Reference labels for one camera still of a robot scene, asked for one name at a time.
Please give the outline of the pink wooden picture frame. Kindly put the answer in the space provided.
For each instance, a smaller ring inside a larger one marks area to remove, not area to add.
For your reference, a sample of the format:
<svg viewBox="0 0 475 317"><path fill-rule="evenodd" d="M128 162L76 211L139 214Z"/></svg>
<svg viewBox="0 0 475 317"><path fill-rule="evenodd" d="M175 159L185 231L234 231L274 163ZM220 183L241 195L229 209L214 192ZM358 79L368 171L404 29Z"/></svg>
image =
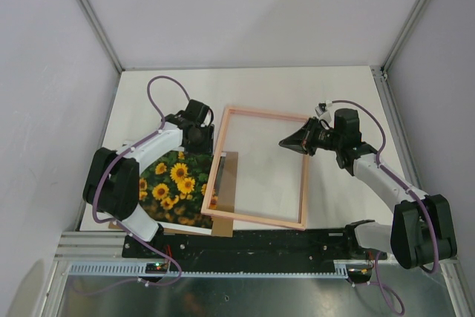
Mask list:
<svg viewBox="0 0 475 317"><path fill-rule="evenodd" d="M212 188L216 182L218 166L220 164L220 156L226 141L226 135L233 115L241 115L244 117L257 117L265 120L280 120L290 122L305 122L307 118L303 114L289 114L279 111L270 111L265 109L247 108L236 105L227 105L223 110L220 131L215 146L212 167L209 172L209 181L201 206L201 213L213 218L225 218L230 220L240 220L250 223L259 223L270 226L279 226L288 229L305 230L307 225L307 201L309 187L309 158L301 155L300 176L298 178L298 220L296 222L258 217L255 215L241 214L235 212L227 212L219 209L210 209L212 203Z"/></svg>

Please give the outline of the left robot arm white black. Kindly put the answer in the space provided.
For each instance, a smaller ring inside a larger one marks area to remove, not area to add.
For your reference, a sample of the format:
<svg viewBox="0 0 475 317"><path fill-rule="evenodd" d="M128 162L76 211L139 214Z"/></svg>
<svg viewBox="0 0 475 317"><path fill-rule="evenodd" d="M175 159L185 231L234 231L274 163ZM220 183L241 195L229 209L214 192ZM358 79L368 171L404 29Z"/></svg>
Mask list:
<svg viewBox="0 0 475 317"><path fill-rule="evenodd" d="M108 215L125 231L139 238L146 256L164 248L161 225L139 204L140 175L157 159L177 148L210 154L214 139L214 114L210 107L191 99L185 109L162 118L157 130L117 150L102 147L92 159L82 199L96 213Z"/></svg>

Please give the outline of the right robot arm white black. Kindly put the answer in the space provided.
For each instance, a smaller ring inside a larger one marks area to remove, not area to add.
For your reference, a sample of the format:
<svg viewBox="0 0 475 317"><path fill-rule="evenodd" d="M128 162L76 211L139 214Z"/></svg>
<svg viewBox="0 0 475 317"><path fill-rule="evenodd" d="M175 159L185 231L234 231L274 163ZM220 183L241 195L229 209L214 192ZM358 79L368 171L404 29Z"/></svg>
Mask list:
<svg viewBox="0 0 475 317"><path fill-rule="evenodd" d="M392 170L381 158L381 150L362 139L361 107L339 108L334 114L321 103L294 134L282 139L280 147L313 156L322 149L335 153L340 169L366 184L390 209L392 223L360 220L346 226L349 235L342 249L350 258L360 258L368 249L393 255L405 269L426 272L457 254L451 208L443 195L429 195Z"/></svg>

